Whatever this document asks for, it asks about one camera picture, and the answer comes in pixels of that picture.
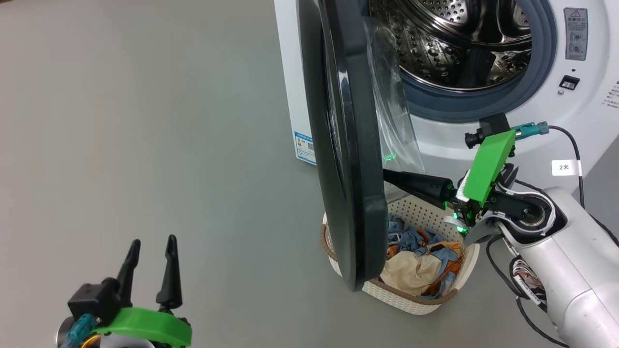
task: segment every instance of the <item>white basket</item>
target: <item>white basket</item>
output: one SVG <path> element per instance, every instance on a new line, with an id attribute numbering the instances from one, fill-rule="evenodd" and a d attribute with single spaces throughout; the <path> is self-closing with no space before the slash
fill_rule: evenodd
<path id="1" fill-rule="evenodd" d="M 407 196 L 389 204 L 389 212 L 395 216 L 399 216 L 406 221 L 406 226 L 415 226 L 423 228 L 442 235 L 448 241 L 459 241 L 462 243 L 463 238 L 460 233 L 456 232 L 453 225 L 448 225 L 442 222 L 443 216 L 453 214 L 453 211 L 439 209 L 431 204 L 422 201 L 414 196 Z M 329 224 L 325 215 L 321 229 L 322 245 L 325 251 L 329 254 L 329 261 L 333 269 L 342 276 L 340 266 L 337 264 L 331 235 L 329 234 Z M 450 292 L 436 300 L 428 300 L 425 298 L 414 297 L 400 290 L 390 287 L 377 279 L 365 282 L 363 291 L 370 294 L 388 305 L 394 306 L 407 313 L 415 315 L 424 315 L 436 310 L 441 304 L 449 301 L 456 296 L 459 289 L 462 288 L 466 280 L 469 278 L 477 257 L 479 256 L 479 245 L 473 244 L 467 246 L 464 250 L 464 261 L 460 268 L 460 272 L 456 277 Z"/>

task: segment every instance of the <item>washing machine door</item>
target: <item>washing machine door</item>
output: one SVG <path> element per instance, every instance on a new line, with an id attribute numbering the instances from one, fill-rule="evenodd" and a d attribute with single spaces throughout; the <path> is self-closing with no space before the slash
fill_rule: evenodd
<path id="1" fill-rule="evenodd" d="M 367 38 L 356 0 L 300 0 L 299 22 L 316 162 L 329 231 L 352 290 L 378 277 L 387 204 Z"/>

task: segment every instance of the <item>green plastic part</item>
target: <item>green plastic part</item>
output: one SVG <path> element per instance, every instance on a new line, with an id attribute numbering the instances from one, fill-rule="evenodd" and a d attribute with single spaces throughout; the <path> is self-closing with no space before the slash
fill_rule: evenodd
<path id="1" fill-rule="evenodd" d="M 168 313 L 139 307 L 122 308 L 108 327 L 97 328 L 94 332 L 147 339 L 169 344 L 172 348 L 191 346 L 189 325 Z"/>
<path id="2" fill-rule="evenodd" d="M 490 185 L 499 175 L 515 143 L 515 130 L 495 134 L 483 140 L 464 186 L 464 196 L 479 202 L 483 207 L 490 194 Z"/>

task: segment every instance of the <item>brown basket rim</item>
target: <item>brown basket rim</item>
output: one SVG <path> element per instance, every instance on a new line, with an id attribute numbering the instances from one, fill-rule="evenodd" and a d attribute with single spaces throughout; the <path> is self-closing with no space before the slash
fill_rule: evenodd
<path id="1" fill-rule="evenodd" d="M 322 226 L 320 227 L 320 242 L 322 244 L 322 248 L 324 249 L 324 252 L 327 253 L 327 255 L 332 258 L 333 260 L 335 260 L 337 262 L 337 256 L 335 255 L 335 253 L 333 251 L 331 251 L 331 249 L 329 248 L 329 246 L 327 245 L 327 237 L 326 237 L 326 233 L 327 233 L 327 225 L 322 224 Z M 427 298 L 420 298 L 417 296 L 413 296 L 410 294 L 407 294 L 401 290 L 398 290 L 394 287 L 390 287 L 389 285 L 379 281 L 378 279 L 374 278 L 372 280 L 370 280 L 369 282 L 371 282 L 372 284 L 382 288 L 383 290 L 387 290 L 388 292 L 394 293 L 400 297 L 406 298 L 407 300 L 411 301 L 411 302 L 415 302 L 415 303 L 419 303 L 420 305 L 426 305 L 426 306 L 436 306 L 436 305 L 442 305 L 445 302 L 451 300 L 452 298 L 454 298 L 454 296 L 457 295 L 458 293 L 458 289 L 452 289 L 452 291 L 450 291 L 447 295 L 441 297 L 441 298 L 437 298 L 437 299 L 427 299 Z"/>

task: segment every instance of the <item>washing machine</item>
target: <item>washing machine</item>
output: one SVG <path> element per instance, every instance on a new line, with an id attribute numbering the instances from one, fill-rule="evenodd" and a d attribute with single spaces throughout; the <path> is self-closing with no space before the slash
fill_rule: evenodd
<path id="1" fill-rule="evenodd" d="M 485 116 L 567 129 L 584 174 L 619 133 L 619 1 L 276 0 L 275 9 L 291 118 L 311 125 L 307 140 L 351 287 L 380 273 L 372 249 L 385 234 L 368 21 L 394 38 L 429 175 L 462 178 L 475 157 L 464 134 Z M 524 181 L 574 189 L 574 177 L 552 175 L 553 160 L 572 158 L 569 140 L 550 132 L 518 141 L 510 162 Z"/>

